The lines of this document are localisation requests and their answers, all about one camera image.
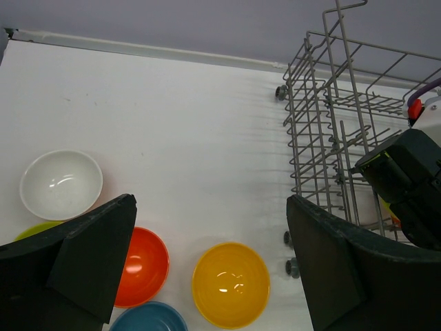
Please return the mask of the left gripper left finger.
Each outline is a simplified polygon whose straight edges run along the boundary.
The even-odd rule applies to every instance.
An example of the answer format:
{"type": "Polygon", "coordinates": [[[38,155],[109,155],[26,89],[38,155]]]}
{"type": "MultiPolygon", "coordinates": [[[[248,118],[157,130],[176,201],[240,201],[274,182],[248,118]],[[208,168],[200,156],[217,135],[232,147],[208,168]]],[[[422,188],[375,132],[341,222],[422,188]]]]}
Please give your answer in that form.
{"type": "Polygon", "coordinates": [[[121,196],[1,246],[2,330],[101,330],[109,323],[136,221],[121,196]]]}

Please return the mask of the small yellow bowl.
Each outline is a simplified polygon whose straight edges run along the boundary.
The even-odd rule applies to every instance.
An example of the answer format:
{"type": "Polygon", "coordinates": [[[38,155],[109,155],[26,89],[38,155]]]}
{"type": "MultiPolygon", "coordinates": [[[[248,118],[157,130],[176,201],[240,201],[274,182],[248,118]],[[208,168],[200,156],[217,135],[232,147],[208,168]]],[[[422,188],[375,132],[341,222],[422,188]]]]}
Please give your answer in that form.
{"type": "Polygon", "coordinates": [[[394,224],[396,224],[398,227],[401,227],[401,222],[400,220],[397,218],[397,216],[392,212],[390,206],[390,203],[387,203],[383,198],[380,198],[380,201],[382,203],[382,205],[384,206],[384,208],[387,210],[387,212],[390,214],[391,216],[391,220],[394,224]]]}

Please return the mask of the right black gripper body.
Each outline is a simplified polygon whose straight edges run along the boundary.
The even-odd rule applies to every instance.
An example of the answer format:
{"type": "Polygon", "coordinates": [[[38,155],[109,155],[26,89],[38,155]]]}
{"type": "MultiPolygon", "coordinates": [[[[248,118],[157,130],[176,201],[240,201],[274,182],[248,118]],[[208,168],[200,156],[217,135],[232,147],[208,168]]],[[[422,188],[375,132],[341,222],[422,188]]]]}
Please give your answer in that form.
{"type": "Polygon", "coordinates": [[[410,242],[440,248],[440,146],[435,141],[408,129],[367,153],[354,172],[391,204],[410,242]]]}

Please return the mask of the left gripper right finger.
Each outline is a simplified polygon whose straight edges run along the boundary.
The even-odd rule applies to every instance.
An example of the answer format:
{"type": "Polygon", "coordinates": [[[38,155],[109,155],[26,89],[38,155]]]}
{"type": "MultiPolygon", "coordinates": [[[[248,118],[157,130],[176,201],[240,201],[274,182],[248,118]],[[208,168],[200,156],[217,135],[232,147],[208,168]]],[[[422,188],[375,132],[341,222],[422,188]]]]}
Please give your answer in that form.
{"type": "Polygon", "coordinates": [[[393,241],[298,195],[287,223],[315,330],[439,330],[440,253],[393,241]]]}

